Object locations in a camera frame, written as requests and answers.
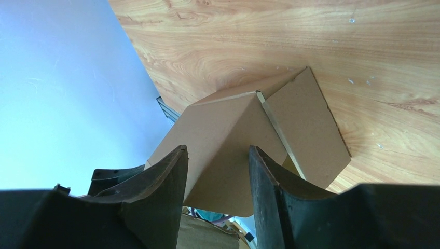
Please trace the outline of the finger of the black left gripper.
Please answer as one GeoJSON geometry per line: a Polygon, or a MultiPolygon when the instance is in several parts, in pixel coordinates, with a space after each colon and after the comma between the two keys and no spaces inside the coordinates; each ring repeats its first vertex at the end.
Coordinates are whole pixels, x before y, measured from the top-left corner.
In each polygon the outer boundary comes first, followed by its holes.
{"type": "Polygon", "coordinates": [[[96,196],[98,193],[116,186],[127,179],[141,173],[145,165],[129,169],[95,169],[92,174],[88,195],[96,196]]]}

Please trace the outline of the brown cardboard box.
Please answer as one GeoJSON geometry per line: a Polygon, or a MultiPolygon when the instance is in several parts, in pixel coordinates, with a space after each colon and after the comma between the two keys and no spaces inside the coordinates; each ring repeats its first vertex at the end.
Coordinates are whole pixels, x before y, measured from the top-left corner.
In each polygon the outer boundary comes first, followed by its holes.
{"type": "Polygon", "coordinates": [[[253,215],[249,151],[262,149],[289,172],[327,188],[351,156],[311,68],[220,90],[188,106],[147,160],[188,151],[184,205],[253,215]]]}

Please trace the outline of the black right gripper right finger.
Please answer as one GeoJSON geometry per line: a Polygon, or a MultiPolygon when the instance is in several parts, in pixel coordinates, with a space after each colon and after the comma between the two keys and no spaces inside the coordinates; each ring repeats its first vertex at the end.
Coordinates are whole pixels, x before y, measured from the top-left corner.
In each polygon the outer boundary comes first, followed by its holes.
{"type": "Polygon", "coordinates": [[[439,187],[359,184],[336,194],[251,146],[259,248],[439,248],[439,187]]]}

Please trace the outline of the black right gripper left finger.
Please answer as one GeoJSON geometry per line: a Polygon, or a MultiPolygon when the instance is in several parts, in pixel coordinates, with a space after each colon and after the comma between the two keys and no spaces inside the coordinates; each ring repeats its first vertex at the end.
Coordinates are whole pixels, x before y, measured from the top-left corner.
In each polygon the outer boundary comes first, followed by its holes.
{"type": "Polygon", "coordinates": [[[1,248],[176,248],[187,181],[180,145],[94,196],[1,191],[1,248]]]}

